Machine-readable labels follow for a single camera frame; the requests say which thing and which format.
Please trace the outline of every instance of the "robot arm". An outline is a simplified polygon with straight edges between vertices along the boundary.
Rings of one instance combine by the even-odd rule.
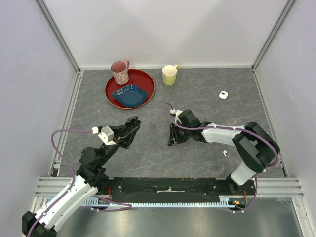
[[[91,196],[108,188],[108,176],[102,166],[119,147],[128,149],[140,128],[138,117],[128,119],[122,126],[94,127],[94,134],[102,140],[100,148],[87,147],[81,152],[81,166],[75,182],[71,182],[46,206],[36,213],[27,212],[22,217],[22,231],[28,234],[31,226],[41,215],[31,237],[55,237],[65,221]]]
[[[246,132],[239,131],[237,128],[242,128],[256,133],[268,141],[279,153],[279,146],[255,122],[250,122],[246,126],[239,127],[219,126],[212,122],[201,123],[194,116],[191,110],[170,110],[170,113],[176,117],[176,123],[181,126],[189,128],[210,126],[210,129],[185,130],[171,124],[170,138],[168,141],[169,146],[177,143],[183,143],[192,137],[195,141],[205,143],[217,142],[235,146],[237,148],[242,158],[242,163],[229,175],[228,179],[231,179],[238,186],[243,185],[256,173],[263,172],[275,156],[271,149],[262,141]]]

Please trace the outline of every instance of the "blue bowl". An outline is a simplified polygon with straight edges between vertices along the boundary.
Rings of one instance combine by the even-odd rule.
[[[147,98],[147,92],[143,91],[135,84],[126,85],[111,94],[116,100],[126,107],[136,107],[141,105]]]

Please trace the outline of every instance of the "gray floor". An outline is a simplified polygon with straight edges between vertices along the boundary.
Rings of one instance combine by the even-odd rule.
[[[78,209],[58,237],[303,237],[289,200],[256,199],[244,214],[215,208]]]
[[[235,148],[190,140],[167,146],[169,124],[163,107],[169,101],[176,109],[191,109],[200,121],[221,125],[259,123],[269,131],[268,122],[250,68],[180,69],[172,87],[163,84],[161,70],[145,70],[155,80],[151,101],[136,110],[121,110],[111,105],[104,87],[110,70],[84,71],[70,129],[87,130],[94,126],[122,125],[139,116],[141,129],[128,150],[120,149],[105,165],[111,177],[226,177],[241,162]],[[219,99],[225,90],[227,100]],[[68,134],[64,155],[77,170],[83,148],[99,147],[96,135]],[[59,176],[70,176],[62,163]],[[283,177],[281,166],[272,167],[260,177]]]

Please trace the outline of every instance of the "round tray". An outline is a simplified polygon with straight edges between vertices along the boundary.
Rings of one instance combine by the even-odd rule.
[[[124,85],[117,84],[114,80],[114,77],[111,77],[108,80],[107,84],[105,85],[105,96],[107,97],[108,101],[115,107],[118,107],[124,110],[132,110],[132,109],[136,109],[145,105],[152,98],[155,92],[155,82],[148,73],[139,69],[129,69],[128,77],[129,77],[128,83]],[[122,87],[126,85],[130,85],[130,84],[136,84],[142,90],[147,91],[146,100],[141,105],[132,107],[132,108],[124,106],[111,95],[114,91],[117,91],[121,89]]]

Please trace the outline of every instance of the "pink mug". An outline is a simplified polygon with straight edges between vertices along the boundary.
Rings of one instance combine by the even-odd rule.
[[[113,72],[114,80],[119,85],[124,85],[128,82],[128,68],[129,61],[125,60],[124,62],[115,62],[111,66]]]

